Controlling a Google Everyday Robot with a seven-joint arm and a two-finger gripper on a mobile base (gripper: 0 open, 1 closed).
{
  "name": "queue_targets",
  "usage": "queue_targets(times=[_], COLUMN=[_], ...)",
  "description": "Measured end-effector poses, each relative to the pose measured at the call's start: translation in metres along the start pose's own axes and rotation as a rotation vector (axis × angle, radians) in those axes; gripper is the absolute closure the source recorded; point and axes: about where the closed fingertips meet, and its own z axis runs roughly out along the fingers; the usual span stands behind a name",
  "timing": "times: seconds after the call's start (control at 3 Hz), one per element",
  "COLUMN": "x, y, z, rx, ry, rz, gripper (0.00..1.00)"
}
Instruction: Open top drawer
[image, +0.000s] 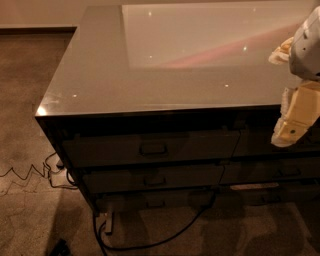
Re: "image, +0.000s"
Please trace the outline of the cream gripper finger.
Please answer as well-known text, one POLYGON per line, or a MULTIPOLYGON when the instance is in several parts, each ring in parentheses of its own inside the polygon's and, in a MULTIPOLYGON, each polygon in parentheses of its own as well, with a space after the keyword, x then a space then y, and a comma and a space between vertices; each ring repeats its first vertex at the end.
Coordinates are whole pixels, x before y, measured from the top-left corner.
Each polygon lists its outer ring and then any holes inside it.
POLYGON ((320 117, 320 83, 306 81, 296 88, 285 88, 271 143, 289 147, 301 139, 320 117))
POLYGON ((269 56, 268 61, 274 65, 281 65, 289 61, 293 38, 290 37, 282 42, 269 56))

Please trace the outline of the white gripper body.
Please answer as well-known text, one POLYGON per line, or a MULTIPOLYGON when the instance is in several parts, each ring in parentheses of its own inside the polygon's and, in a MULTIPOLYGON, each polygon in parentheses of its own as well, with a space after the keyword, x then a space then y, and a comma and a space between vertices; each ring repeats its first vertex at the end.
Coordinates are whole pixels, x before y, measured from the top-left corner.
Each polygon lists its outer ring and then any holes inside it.
POLYGON ((289 54, 290 72, 301 79, 320 80, 320 6, 296 31, 289 54))

